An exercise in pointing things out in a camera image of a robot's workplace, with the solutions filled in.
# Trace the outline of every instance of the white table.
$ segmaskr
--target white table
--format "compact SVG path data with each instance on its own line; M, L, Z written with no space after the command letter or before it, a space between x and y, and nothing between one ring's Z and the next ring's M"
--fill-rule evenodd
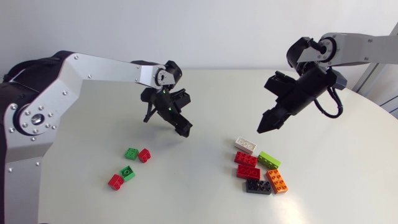
M186 70L176 90L192 102L183 115L189 138L155 114L142 122L143 86L86 82L63 116L44 157L39 221L71 223L397 223L398 121L350 90L339 91L344 113L322 115L311 104L280 130L258 134L275 106L263 86L274 70ZM297 75L286 72L294 78ZM328 111L335 102L320 97ZM245 192L236 177L234 140L242 136L282 162L282 195ZM143 164L124 158L146 147ZM113 174L136 176L117 192ZM266 169L260 164L262 179Z

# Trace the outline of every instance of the lime green lego brick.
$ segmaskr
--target lime green lego brick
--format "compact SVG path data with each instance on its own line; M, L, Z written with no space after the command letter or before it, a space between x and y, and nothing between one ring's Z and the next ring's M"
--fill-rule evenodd
M138 149L129 148L129 149L126 151L126 153L124 154L124 157L125 157L126 159L136 160L138 154L139 154Z
M120 174L123 178L123 180L126 182L128 180L130 180L131 178L133 178L136 174L132 171L130 166L126 166L125 168L123 168L120 171Z
M263 164L264 166L268 167L269 169L278 169L278 167L281 164L280 161L266 154L265 152L260 152L257 161Z

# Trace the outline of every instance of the black cable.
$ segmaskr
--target black cable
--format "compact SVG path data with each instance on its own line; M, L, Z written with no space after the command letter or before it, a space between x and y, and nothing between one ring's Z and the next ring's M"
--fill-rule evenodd
M330 88L328 87L328 93L331 96L332 99L334 99L334 101L337 104L337 109L338 112L336 115L332 115L330 113L327 113L322 106L319 104L318 100L315 99L314 103L317 106L318 110L320 110L325 116L329 117L329 118L338 118L342 113L343 113L343 104L341 103L340 98L337 95L336 89L335 88Z

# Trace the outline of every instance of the gray wall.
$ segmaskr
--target gray wall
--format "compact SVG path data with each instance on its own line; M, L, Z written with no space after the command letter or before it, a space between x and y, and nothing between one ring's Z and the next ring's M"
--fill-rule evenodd
M290 69L301 36L388 35L396 0L1 0L0 74L23 60L71 50L182 68ZM339 68L352 87L366 66Z

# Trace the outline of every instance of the silver robot arm segment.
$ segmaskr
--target silver robot arm segment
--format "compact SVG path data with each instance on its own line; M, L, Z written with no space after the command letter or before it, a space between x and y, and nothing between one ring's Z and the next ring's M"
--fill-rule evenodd
M172 97L164 100L156 95L162 92L172 96L169 91L181 76L181 70L170 61L166 65L129 63L66 51L11 69L0 84L0 161L4 167L0 176L4 181L0 183L4 187L0 189L0 223L37 224L40 163L55 140L60 118L78 99L83 80L133 82L153 89L154 100L175 109L169 111L174 114L167 119L163 108L157 108L158 114L187 137L192 125L181 116L180 108L190 102L189 95L179 91L184 105L177 107Z
M365 63L398 64L398 35L327 33L318 44L324 49L305 49L297 62L318 62L321 67Z

